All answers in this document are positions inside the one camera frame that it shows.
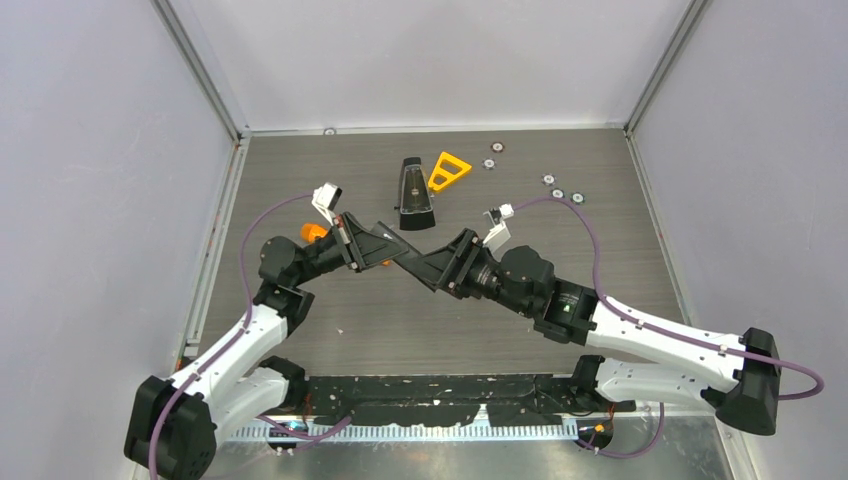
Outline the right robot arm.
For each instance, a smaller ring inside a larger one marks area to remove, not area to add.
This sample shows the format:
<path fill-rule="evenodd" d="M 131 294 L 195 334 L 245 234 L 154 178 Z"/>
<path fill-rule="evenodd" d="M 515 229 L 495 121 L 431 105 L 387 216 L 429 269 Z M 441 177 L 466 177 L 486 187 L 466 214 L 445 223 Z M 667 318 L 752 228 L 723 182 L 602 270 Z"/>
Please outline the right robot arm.
<path fill-rule="evenodd" d="M 665 402 L 711 410 L 723 423 L 755 435 L 777 429 L 782 371 L 767 331 L 751 327 L 742 335 L 721 334 L 646 315 L 558 278 L 554 265 L 529 246 L 495 258 L 470 230 L 428 254 L 409 249 L 394 261 L 433 291 L 486 298 L 531 319 L 549 340 L 647 360 L 637 367 L 600 356 L 581 358 L 570 392 L 584 410 L 606 401 Z"/>

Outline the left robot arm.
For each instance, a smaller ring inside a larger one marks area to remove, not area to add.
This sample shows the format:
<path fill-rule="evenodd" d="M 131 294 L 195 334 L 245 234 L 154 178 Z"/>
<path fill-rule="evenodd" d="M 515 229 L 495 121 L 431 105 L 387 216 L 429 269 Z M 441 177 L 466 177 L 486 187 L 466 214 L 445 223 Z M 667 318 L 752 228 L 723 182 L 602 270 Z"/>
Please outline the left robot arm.
<path fill-rule="evenodd" d="M 268 353 L 306 319 L 314 296 L 301 285 L 342 267 L 361 272 L 408 251 L 397 237 L 365 229 L 348 212 L 309 245 L 284 236 L 267 240 L 261 284 L 245 314 L 188 366 L 138 387 L 124 456 L 155 479 L 199 479 L 235 430 L 273 408 L 298 412 L 307 398 L 303 369 Z"/>

